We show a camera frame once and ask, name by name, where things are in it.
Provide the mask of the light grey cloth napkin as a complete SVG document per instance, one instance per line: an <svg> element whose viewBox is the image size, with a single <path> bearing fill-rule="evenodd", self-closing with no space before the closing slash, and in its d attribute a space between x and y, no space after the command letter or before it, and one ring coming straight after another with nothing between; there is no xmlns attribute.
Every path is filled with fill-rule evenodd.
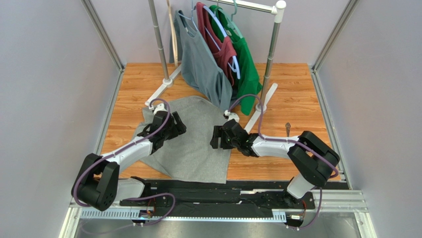
<svg viewBox="0 0 422 238"><path fill-rule="evenodd" d="M173 100L169 105L172 112L178 112L186 132L141 162L172 179L225 184L231 151L210 146L213 127L226 122L223 112L199 96Z"/></svg>

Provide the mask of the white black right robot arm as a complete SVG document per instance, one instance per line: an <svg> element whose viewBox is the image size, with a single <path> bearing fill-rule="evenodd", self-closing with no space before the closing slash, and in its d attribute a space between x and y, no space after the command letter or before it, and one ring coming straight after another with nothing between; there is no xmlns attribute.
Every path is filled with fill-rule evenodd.
<svg viewBox="0 0 422 238"><path fill-rule="evenodd" d="M295 199L338 175L340 156L310 131L293 137L271 137L248 133L231 119L214 126L210 145L213 149L237 149L247 157L290 159L299 173L287 185L286 193Z"/></svg>

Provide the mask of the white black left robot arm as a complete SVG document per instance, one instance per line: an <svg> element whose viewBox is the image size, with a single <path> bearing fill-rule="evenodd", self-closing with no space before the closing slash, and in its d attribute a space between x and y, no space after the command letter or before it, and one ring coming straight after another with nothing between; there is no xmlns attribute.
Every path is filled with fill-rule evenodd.
<svg viewBox="0 0 422 238"><path fill-rule="evenodd" d="M159 150L165 141L185 132L186 126L178 112L155 111L152 123L129 143L104 155L91 153L85 157L71 190L75 202L105 211L116 201L141 197L144 181L119 175L136 161Z"/></svg>

